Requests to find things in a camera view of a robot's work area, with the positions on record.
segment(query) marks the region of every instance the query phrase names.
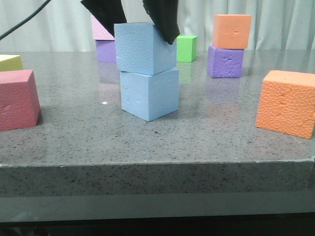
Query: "green foam block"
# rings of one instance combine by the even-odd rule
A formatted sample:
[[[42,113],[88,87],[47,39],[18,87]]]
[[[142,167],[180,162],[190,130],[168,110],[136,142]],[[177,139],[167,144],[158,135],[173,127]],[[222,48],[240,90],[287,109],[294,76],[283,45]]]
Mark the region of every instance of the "green foam block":
[[[0,71],[23,70],[19,55],[0,55]]]
[[[192,62],[197,56],[198,36],[180,35],[177,37],[177,61]]]

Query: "stacked pink and purple blocks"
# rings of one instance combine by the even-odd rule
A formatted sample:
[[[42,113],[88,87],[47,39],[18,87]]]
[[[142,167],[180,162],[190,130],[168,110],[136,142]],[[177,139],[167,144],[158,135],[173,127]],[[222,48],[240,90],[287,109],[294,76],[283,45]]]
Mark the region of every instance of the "stacked pink and purple blocks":
[[[92,33],[96,43],[97,61],[116,63],[116,46],[114,37],[92,15]]]
[[[241,78],[244,49],[248,46],[250,15],[218,14],[208,50],[208,74],[212,78]]]

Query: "black cable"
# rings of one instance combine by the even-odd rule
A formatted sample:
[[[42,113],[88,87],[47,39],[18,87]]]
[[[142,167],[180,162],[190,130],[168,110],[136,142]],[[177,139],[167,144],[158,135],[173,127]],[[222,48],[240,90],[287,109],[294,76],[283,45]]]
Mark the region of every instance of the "black cable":
[[[23,21],[21,21],[20,23],[18,23],[16,26],[12,27],[11,29],[9,29],[7,32],[5,32],[4,34],[0,35],[0,40],[4,39],[5,37],[7,37],[9,34],[11,34],[12,32],[14,32],[15,30],[17,30],[19,27],[21,27],[22,25],[24,25],[27,21],[29,21],[30,19],[32,19],[34,16],[36,16],[51,0],[46,0],[35,12],[32,13],[32,15],[30,15],[28,18],[24,19]]]

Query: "red foam block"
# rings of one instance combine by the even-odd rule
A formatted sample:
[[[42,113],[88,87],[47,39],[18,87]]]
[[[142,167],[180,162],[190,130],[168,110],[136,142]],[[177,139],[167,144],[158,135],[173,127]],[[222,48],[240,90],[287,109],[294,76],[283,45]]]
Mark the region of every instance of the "red foam block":
[[[35,126],[39,110],[33,70],[0,72],[0,131]]]

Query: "green cube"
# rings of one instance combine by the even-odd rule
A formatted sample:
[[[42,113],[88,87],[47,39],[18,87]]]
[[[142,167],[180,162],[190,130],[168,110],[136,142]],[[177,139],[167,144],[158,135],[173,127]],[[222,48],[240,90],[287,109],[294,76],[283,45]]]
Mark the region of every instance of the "green cube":
[[[192,62],[197,56],[198,36],[179,35],[177,37],[177,61]]]

